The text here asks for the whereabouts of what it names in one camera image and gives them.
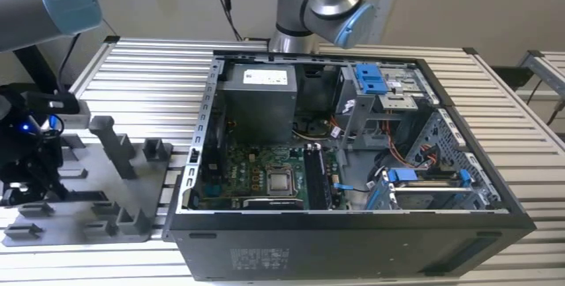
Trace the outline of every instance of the blue drive bracket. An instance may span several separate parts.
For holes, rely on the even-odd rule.
[[[385,95],[389,92],[381,71],[376,64],[357,64],[355,76],[361,85],[363,93]]]
[[[417,174],[413,169],[391,169],[388,172],[388,180],[391,182],[417,181]]]

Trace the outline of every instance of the aluminum slotted table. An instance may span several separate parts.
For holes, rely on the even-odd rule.
[[[73,92],[88,102],[93,115],[115,118],[116,132],[128,133],[133,142],[161,137],[176,146],[153,238],[140,244],[0,246],[0,281],[37,281],[37,285],[57,286],[196,283],[176,244],[161,241],[161,226],[176,176],[187,161],[215,50],[264,51],[265,44],[129,38],[103,44]],[[387,280],[380,285],[565,285],[565,145],[481,57],[461,48],[396,46],[359,46],[341,50],[321,45],[320,53],[425,59],[538,227],[460,279]],[[88,131],[77,131],[77,134],[84,142],[97,140]],[[16,215],[15,209],[0,209],[0,226],[12,223]],[[372,285],[377,282],[257,284]]]

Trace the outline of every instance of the blue plastic clip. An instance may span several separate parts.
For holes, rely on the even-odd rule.
[[[389,92],[389,87],[383,79],[381,71],[376,64],[357,64],[355,76],[360,81],[365,94],[384,95]]]

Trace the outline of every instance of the motherboard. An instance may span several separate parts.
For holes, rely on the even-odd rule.
[[[341,209],[343,193],[333,188],[333,183],[340,182],[336,151],[333,148],[320,151],[321,159],[317,158],[316,163],[320,162],[321,166],[309,163],[307,151],[304,148],[232,146],[227,153],[223,182],[204,186],[205,208],[249,209],[251,203],[279,201],[288,203],[289,209],[293,209],[291,206],[305,210]],[[325,191],[309,192],[308,188],[313,187],[324,187]],[[325,198],[331,202],[317,207],[316,201]]]

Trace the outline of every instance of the white label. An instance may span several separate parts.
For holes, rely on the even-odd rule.
[[[244,84],[288,85],[287,71],[245,70]]]
[[[403,86],[403,84],[400,84],[400,82],[397,82],[397,81],[387,81],[387,83],[388,83],[388,86],[391,86],[391,87],[401,87]]]
[[[337,138],[340,132],[341,132],[341,129],[337,126],[335,126],[331,133],[332,137]]]

